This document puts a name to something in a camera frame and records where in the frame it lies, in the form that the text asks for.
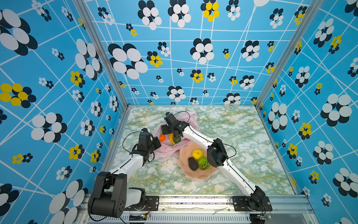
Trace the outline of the aluminium corner post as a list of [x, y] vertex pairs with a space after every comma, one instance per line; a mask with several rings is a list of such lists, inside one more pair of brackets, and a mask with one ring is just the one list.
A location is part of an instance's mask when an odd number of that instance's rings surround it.
[[126, 111], [128, 109], [129, 104], [125, 98], [123, 91], [121, 90], [119, 81], [115, 75], [114, 69], [111, 66], [110, 60], [109, 60], [108, 56], [106, 55], [105, 48], [101, 43], [100, 37], [96, 31], [95, 24], [90, 17], [90, 12], [87, 9], [85, 1], [74, 0], [73, 2], [74, 2], [74, 5], [75, 5], [81, 19], [84, 21], [84, 23], [86, 25], [86, 30], [89, 34], [89, 37], [96, 48], [99, 58], [101, 59], [103, 67], [105, 68], [116, 93], [118, 94], [120, 102], [123, 105], [124, 111]]
[[310, 5], [308, 6], [308, 10], [306, 15], [304, 16], [303, 20], [298, 25], [297, 29], [295, 30], [292, 38], [290, 39], [288, 45], [286, 46], [285, 50], [283, 51], [282, 55], [280, 56], [278, 63], [274, 69], [274, 72], [272, 75], [270, 75], [267, 83], [265, 84], [263, 90], [261, 91], [261, 94], [258, 97], [258, 101], [255, 104], [255, 108], [259, 110], [259, 107], [264, 102], [264, 100], [269, 95], [269, 91], [273, 85], [273, 83], [278, 79], [282, 69], [288, 62], [289, 58], [292, 55], [292, 52], [294, 51], [296, 45], [301, 40], [303, 35], [306, 33], [307, 28], [312, 23], [314, 17], [316, 16], [319, 8], [323, 4], [324, 1], [317, 0], [317, 1], [311, 1]]

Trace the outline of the right aluminium corner post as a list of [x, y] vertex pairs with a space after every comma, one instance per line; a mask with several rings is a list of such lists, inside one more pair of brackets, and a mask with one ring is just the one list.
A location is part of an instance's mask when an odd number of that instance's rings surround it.
[[255, 108], [259, 110], [259, 107], [264, 102], [264, 100], [269, 95], [269, 91], [273, 85], [273, 83], [278, 79], [282, 69], [288, 62], [289, 58], [292, 55], [292, 52], [294, 51], [296, 45], [301, 40], [303, 35], [306, 33], [307, 28], [312, 23], [314, 17], [316, 16], [319, 8], [323, 4], [324, 1], [317, 0], [317, 1], [311, 1], [310, 5], [308, 6], [308, 10], [306, 15], [304, 16], [303, 20], [298, 25], [297, 29], [295, 30], [292, 38], [290, 39], [288, 45], [286, 46], [285, 50], [283, 51], [282, 55], [280, 56], [278, 63], [274, 69], [274, 72], [272, 75], [270, 75], [267, 83], [265, 84], [263, 90], [261, 91], [261, 94], [258, 97], [258, 101], [255, 104]]

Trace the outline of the green fake kiwi half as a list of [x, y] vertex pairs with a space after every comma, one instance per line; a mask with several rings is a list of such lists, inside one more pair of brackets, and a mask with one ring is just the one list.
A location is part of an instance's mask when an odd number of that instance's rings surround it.
[[200, 170], [207, 170], [210, 168], [210, 163], [208, 162], [206, 157], [202, 157], [198, 160], [198, 167]]

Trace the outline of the yellow fake banana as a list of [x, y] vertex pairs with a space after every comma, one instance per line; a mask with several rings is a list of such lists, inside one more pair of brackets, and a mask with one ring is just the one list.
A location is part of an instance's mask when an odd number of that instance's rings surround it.
[[173, 133], [169, 134], [169, 141], [170, 141], [173, 145], [175, 145], [175, 142], [174, 142], [174, 140], [173, 140], [173, 137], [174, 137], [174, 134], [173, 134]]

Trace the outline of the orange fake carrot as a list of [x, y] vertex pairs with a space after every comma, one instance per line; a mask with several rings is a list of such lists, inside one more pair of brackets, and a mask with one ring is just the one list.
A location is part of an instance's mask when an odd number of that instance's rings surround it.
[[159, 135], [159, 140], [160, 140], [161, 142], [164, 142], [165, 139], [166, 139], [166, 136], [165, 136], [165, 135], [163, 135], [163, 134], [160, 134], [160, 135]]

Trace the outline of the dark green fake avocado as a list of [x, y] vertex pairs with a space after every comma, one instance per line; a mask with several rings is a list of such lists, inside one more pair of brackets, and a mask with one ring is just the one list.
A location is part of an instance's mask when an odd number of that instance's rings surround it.
[[199, 168], [198, 162], [193, 158], [188, 158], [188, 166], [192, 171], [196, 171]]

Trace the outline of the left floor aluminium rail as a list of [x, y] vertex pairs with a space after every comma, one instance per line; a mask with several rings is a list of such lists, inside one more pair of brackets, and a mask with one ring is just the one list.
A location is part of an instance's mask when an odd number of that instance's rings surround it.
[[131, 105], [128, 105], [127, 109], [124, 109], [124, 113], [119, 121], [118, 127], [116, 129], [116, 132], [114, 134], [114, 138], [112, 141], [112, 145], [109, 149], [109, 152], [107, 153], [105, 162], [102, 167], [102, 171], [110, 171], [112, 169], [112, 165], [114, 163], [117, 150], [119, 148], [119, 145], [121, 143], [121, 138], [125, 130], [126, 123], [128, 121], [129, 115], [131, 112]]

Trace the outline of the green fake lime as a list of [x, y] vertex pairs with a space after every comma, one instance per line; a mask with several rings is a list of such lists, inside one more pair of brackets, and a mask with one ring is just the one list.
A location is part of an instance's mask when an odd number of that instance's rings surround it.
[[181, 142], [181, 136], [180, 135], [174, 135], [173, 140], [174, 140], [175, 144], [177, 144], [177, 143]]

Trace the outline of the peach scalloped plastic bowl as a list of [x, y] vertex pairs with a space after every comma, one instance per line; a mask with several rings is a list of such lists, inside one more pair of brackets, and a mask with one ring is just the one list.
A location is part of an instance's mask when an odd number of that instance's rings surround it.
[[209, 164], [207, 152], [193, 142], [180, 149], [178, 165], [187, 177], [199, 180], [208, 179], [217, 171]]

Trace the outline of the left aluminium corner post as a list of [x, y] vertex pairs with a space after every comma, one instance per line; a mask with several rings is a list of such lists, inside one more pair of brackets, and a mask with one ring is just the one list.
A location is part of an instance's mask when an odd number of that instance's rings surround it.
[[85, 1], [74, 0], [73, 2], [74, 2], [74, 5], [75, 5], [81, 19], [84, 21], [84, 23], [86, 25], [86, 30], [89, 34], [89, 37], [96, 48], [99, 58], [101, 59], [103, 67], [105, 68], [116, 93], [118, 94], [120, 102], [123, 105], [124, 111], [126, 111], [128, 109], [129, 104], [125, 98], [123, 91], [121, 90], [119, 81], [115, 75], [114, 69], [111, 66], [110, 60], [109, 60], [108, 56], [106, 55], [105, 48], [101, 43], [100, 37], [96, 31], [95, 24], [90, 17], [90, 12], [87, 9]]

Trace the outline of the yellow fake pear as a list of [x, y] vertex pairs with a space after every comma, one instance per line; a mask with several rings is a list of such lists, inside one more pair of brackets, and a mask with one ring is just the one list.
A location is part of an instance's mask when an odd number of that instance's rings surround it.
[[193, 157], [195, 160], [199, 161], [201, 158], [204, 157], [204, 153], [203, 153], [202, 150], [196, 149], [196, 150], [194, 150], [194, 151], [192, 152], [192, 157]]

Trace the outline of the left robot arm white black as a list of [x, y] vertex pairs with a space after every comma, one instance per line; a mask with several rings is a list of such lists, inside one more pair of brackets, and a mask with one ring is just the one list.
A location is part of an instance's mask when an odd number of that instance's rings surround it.
[[145, 189], [130, 188], [127, 182], [149, 161], [150, 155], [161, 147], [161, 143], [147, 128], [143, 128], [138, 134], [138, 143], [133, 146], [129, 157], [112, 171], [98, 174], [88, 202], [90, 219], [95, 220], [93, 215], [120, 218], [128, 207], [133, 209], [145, 207]]

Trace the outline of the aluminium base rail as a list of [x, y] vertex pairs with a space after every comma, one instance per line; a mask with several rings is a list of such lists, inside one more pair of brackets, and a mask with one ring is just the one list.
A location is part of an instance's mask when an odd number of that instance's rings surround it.
[[84, 203], [77, 224], [318, 224], [305, 195], [269, 195], [258, 211], [244, 208], [233, 195], [150, 196], [140, 211], [124, 211], [120, 218], [89, 216]]

